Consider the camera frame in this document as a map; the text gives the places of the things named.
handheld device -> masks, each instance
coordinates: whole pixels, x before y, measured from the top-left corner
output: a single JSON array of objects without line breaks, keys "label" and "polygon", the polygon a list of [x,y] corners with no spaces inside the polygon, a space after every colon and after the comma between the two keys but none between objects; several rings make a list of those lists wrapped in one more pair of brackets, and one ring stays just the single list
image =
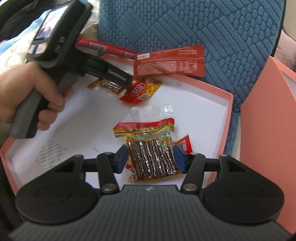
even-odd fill
[{"label": "handheld device", "polygon": [[[99,57],[75,48],[76,39],[89,19],[91,10],[90,3],[73,0],[50,11],[27,54],[27,61],[36,62],[56,82],[60,93],[85,73],[131,88],[131,75]],[[18,107],[10,136],[15,139],[34,137],[38,113],[47,107],[48,101],[33,90]]]},{"label": "handheld device", "polygon": [[[218,159],[173,148],[181,189],[174,185],[125,185],[128,150],[94,159],[75,155],[22,187],[15,199],[25,222],[10,234],[25,240],[284,241],[276,220],[284,194],[273,182],[229,155]],[[85,182],[97,172],[100,189]],[[217,172],[202,188],[205,172]]]}]

device handle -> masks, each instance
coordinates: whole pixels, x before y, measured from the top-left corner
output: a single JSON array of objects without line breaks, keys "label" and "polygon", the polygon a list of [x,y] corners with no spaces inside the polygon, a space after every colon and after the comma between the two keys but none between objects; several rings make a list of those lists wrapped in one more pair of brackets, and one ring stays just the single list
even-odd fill
[{"label": "device handle", "polygon": [[[58,92],[64,93],[74,85],[78,76],[72,73],[45,70],[58,84]],[[14,139],[33,138],[37,132],[38,114],[48,108],[48,101],[36,90],[32,90],[28,97],[18,106],[10,129],[10,136]]]}]

human hand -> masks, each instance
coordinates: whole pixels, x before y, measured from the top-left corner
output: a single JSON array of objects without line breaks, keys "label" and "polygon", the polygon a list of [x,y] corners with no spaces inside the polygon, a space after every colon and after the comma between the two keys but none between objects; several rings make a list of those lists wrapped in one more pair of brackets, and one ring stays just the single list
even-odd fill
[{"label": "human hand", "polygon": [[37,128],[48,130],[57,113],[65,107],[65,97],[73,93],[69,88],[62,96],[55,82],[35,62],[28,62],[0,75],[0,122],[11,123],[17,106],[35,89],[49,101],[49,109],[38,114]]}]

finger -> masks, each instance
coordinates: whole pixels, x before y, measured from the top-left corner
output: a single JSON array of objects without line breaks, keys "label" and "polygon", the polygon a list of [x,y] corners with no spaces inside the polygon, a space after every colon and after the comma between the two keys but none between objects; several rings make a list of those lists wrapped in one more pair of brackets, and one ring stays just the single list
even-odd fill
[{"label": "finger", "polygon": [[47,131],[50,128],[50,124],[44,123],[42,121],[38,121],[37,128],[42,131]]},{"label": "finger", "polygon": [[57,105],[63,105],[64,97],[58,93],[55,82],[34,62],[29,62],[32,70],[31,78],[33,79],[33,87],[39,91],[45,99]]},{"label": "finger", "polygon": [[70,87],[69,89],[66,90],[66,92],[63,94],[64,98],[67,98],[73,94],[73,87]]},{"label": "finger", "polygon": [[54,110],[42,110],[38,114],[38,119],[44,123],[52,124],[57,118],[57,112]]},{"label": "finger", "polygon": [[54,103],[49,103],[48,105],[48,108],[56,111],[56,112],[62,112],[65,108],[65,104],[63,105],[57,105],[57,104],[54,104]]}]

silver bolt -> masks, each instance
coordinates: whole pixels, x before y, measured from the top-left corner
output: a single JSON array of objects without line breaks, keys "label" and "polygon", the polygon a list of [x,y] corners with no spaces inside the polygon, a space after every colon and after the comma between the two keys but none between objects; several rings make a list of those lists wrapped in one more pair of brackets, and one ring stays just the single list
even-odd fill
[{"label": "silver bolt", "polygon": [[192,191],[195,191],[197,189],[197,185],[194,184],[194,183],[186,183],[184,186],[183,186],[183,189],[185,191],[189,191],[189,192],[192,192]]},{"label": "silver bolt", "polygon": [[117,186],[113,183],[107,183],[103,186],[103,190],[106,192],[112,192],[117,188]]}]

